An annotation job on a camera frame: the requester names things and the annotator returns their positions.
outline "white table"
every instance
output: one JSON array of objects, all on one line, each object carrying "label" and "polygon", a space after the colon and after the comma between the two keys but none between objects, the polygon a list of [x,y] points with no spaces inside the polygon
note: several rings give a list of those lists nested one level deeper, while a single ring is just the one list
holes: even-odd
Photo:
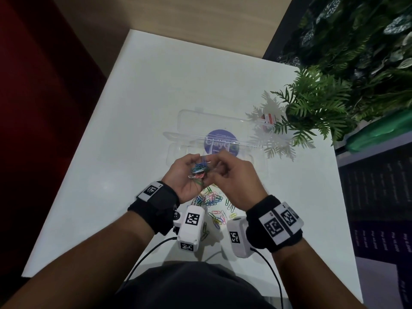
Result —
[{"label": "white table", "polygon": [[[49,262],[120,217],[148,182],[167,171],[170,141],[182,109],[245,118],[273,91],[295,77],[296,68],[162,36],[130,31],[77,148],[23,276]],[[263,181],[305,221],[304,236],[343,283],[362,300],[344,200],[331,141],[297,149],[294,162],[268,161]],[[135,275],[165,260],[220,263],[253,284],[264,296],[278,286],[260,256],[236,258],[227,232],[197,254],[168,242]],[[155,236],[147,250],[164,237]]]}]

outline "hand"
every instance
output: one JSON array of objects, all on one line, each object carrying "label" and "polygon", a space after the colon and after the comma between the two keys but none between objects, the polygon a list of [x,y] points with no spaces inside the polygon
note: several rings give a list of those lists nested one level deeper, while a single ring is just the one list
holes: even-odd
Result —
[{"label": "hand", "polygon": [[241,160],[226,150],[214,156],[219,161],[218,171],[208,173],[208,183],[215,183],[235,207],[247,211],[267,196],[249,161]]},{"label": "hand", "polygon": [[[204,156],[206,161],[210,161],[208,167],[214,169],[218,163],[216,155]],[[196,163],[201,163],[200,154],[187,154],[182,158],[177,159],[170,167],[169,171],[164,175],[162,181],[171,187],[179,197],[181,204],[195,198],[204,188],[212,184],[208,174],[203,179],[190,179],[192,175],[190,171]],[[215,169],[215,173],[220,173],[222,167]]]}]

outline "clear plastic case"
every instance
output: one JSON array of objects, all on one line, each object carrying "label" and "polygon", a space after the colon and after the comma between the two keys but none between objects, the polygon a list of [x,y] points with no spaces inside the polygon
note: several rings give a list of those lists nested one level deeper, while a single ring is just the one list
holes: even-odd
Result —
[{"label": "clear plastic case", "polygon": [[250,161],[256,171],[267,172],[262,144],[270,135],[264,121],[248,121],[183,109],[178,114],[178,132],[164,132],[172,141],[167,154],[168,166],[186,154],[216,154],[226,149]]}]

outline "black shirt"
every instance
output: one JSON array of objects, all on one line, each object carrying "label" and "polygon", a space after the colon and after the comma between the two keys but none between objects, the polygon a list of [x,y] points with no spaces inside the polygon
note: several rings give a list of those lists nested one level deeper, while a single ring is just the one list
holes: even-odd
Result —
[{"label": "black shirt", "polygon": [[114,295],[104,308],[268,308],[245,280],[206,262],[180,262],[147,270]]}]

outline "circular sticker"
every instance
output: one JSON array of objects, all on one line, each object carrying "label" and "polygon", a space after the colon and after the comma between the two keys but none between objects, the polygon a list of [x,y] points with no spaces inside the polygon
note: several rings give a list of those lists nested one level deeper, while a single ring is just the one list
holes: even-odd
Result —
[{"label": "circular sticker", "polygon": [[207,154],[217,154],[221,150],[227,150],[234,156],[239,153],[239,143],[236,137],[227,130],[213,130],[210,132],[204,142],[205,151]]}]

